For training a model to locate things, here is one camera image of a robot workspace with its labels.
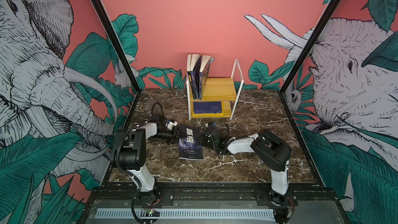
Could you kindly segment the dark purple book white strip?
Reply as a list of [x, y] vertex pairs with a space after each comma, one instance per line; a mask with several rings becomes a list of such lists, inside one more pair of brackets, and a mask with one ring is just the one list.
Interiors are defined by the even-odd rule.
[[178, 128], [178, 148], [180, 159], [203, 160], [203, 149], [200, 145], [201, 132], [199, 128], [180, 125]]

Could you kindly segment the purple book with old man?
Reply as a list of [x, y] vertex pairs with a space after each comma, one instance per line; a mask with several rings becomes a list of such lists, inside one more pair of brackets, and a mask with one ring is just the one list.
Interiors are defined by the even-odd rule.
[[199, 70], [201, 66], [201, 55], [193, 54], [191, 58], [191, 79], [195, 90], [195, 99], [199, 99]]

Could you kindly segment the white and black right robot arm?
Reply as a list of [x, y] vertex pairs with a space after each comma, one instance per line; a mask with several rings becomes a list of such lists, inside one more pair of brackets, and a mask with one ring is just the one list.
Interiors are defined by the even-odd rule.
[[212, 148], [216, 154], [255, 153], [271, 172], [271, 190], [267, 197], [275, 206], [293, 207], [294, 194], [289, 190], [288, 169], [291, 147], [267, 129], [243, 137], [216, 142], [213, 134], [203, 134], [199, 144]]

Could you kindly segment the navy book with yellow label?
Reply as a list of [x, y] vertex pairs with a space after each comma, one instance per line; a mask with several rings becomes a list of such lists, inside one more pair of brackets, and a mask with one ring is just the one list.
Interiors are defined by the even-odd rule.
[[194, 114], [222, 114], [221, 102], [194, 102]]

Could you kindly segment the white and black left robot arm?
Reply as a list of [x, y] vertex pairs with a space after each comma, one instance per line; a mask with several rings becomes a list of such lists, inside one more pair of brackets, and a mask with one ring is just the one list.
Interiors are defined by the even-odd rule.
[[110, 163], [129, 176], [140, 192], [155, 191], [155, 178], [146, 167], [146, 143], [149, 138], [172, 142], [179, 138], [178, 122], [154, 114], [150, 121], [118, 130]]

